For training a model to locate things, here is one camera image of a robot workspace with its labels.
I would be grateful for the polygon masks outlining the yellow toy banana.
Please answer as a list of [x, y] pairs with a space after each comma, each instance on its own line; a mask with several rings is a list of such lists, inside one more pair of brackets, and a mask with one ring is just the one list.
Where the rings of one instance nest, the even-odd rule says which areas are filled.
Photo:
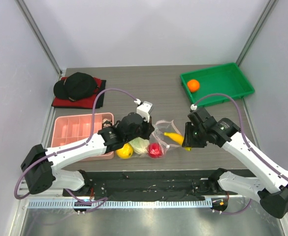
[[184, 141], [184, 137], [181, 134], [178, 133], [170, 133], [170, 132], [164, 132], [163, 133], [164, 136], [170, 138], [172, 141], [174, 141], [176, 143], [175, 144], [167, 144], [166, 147], [167, 148], [178, 148], [178, 147], [183, 147], [183, 141]]

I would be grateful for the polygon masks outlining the clear zip top bag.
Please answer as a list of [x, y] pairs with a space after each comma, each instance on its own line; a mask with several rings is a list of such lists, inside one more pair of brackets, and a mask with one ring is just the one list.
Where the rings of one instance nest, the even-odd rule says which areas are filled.
[[[168, 151], [177, 149], [177, 147], [170, 147], [170, 148], [166, 147], [167, 144], [175, 144], [176, 145], [176, 143], [174, 141], [172, 141], [170, 138], [164, 136], [163, 133], [164, 132], [170, 132], [170, 133], [181, 134], [181, 132], [176, 127], [174, 120], [159, 120], [153, 125], [153, 127], [155, 128], [155, 130], [151, 134], [149, 142], [150, 143], [158, 143], [161, 146], [163, 155], [160, 158], [163, 158]], [[148, 155], [148, 152], [146, 154], [136, 154], [135, 152], [133, 152], [132, 157], [149, 157], [149, 158], [151, 158]]]

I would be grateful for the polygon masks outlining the orange toy orange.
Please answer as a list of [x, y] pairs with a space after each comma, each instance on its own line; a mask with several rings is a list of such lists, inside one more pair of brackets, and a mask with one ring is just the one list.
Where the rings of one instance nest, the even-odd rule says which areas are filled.
[[187, 82], [187, 87], [191, 93], [194, 93], [200, 89], [200, 83], [198, 80], [192, 79]]

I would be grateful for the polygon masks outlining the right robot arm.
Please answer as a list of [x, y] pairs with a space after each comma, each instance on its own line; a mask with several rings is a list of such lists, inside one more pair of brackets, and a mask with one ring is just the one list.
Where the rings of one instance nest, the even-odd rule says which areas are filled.
[[216, 121], [205, 108], [191, 110], [188, 118], [183, 147], [214, 144], [235, 156], [256, 177], [242, 177], [219, 168], [208, 178], [209, 190], [214, 194], [227, 191], [243, 195], [260, 203], [271, 216], [283, 218], [288, 213], [288, 171], [253, 145], [230, 119]]

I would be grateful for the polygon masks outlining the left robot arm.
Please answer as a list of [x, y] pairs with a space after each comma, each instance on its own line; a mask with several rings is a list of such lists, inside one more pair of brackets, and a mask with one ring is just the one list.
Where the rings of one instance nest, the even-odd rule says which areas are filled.
[[150, 115], [130, 113], [116, 124], [106, 127], [91, 138], [61, 147], [31, 148], [21, 165], [29, 193], [42, 193], [51, 187], [75, 191], [80, 196], [90, 193], [91, 184], [84, 171], [65, 171], [64, 167], [88, 157], [121, 149], [136, 138], [149, 139], [154, 128]]

